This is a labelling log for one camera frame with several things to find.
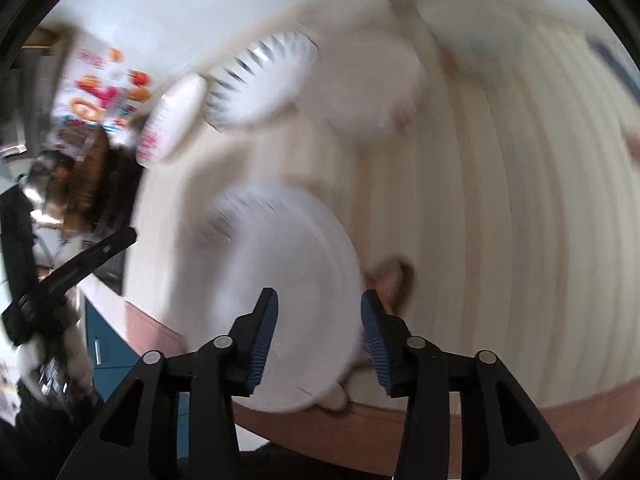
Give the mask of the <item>white bowl red print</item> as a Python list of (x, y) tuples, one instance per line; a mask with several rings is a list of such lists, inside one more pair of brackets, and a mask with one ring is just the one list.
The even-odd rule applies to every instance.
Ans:
[(140, 132), (136, 149), (140, 166), (155, 166), (179, 147), (200, 114), (206, 90), (206, 79), (190, 73), (160, 97)]

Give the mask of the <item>white plate pink roses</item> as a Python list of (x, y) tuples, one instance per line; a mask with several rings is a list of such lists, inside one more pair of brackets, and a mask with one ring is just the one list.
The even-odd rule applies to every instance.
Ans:
[(297, 107), (319, 130), (370, 144), (407, 128), (424, 87), (424, 66), (407, 40), (366, 30), (322, 44)]

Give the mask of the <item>brown slipper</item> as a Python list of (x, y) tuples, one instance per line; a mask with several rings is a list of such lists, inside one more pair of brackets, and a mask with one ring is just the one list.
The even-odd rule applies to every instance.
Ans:
[(376, 291), (387, 314), (402, 315), (413, 288), (414, 269), (410, 261), (397, 256), (387, 258), (364, 272), (363, 279), (366, 289)]

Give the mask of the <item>colourful fruit wall sticker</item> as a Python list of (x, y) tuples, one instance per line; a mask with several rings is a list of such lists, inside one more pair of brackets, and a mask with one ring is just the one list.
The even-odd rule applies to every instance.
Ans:
[(131, 68), (121, 50), (78, 32), (53, 98), (47, 147), (78, 157), (100, 130), (112, 148), (131, 144), (129, 123), (152, 93), (152, 77)]

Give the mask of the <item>white blue-striped plate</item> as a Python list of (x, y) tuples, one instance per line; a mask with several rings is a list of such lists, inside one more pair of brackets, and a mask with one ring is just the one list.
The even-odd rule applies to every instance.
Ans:
[(218, 195), (178, 255), (165, 322), (196, 350), (253, 311), (266, 287), (278, 316), (262, 381), (241, 405), (285, 413), (323, 398), (360, 343), (360, 265), (320, 200), (283, 184)]

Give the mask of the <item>white blurred bowl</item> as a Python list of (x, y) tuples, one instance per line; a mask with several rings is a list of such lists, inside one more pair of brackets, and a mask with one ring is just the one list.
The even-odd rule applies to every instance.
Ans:
[(502, 0), (416, 0), (442, 64), (465, 76), (498, 81), (514, 69), (525, 22)]

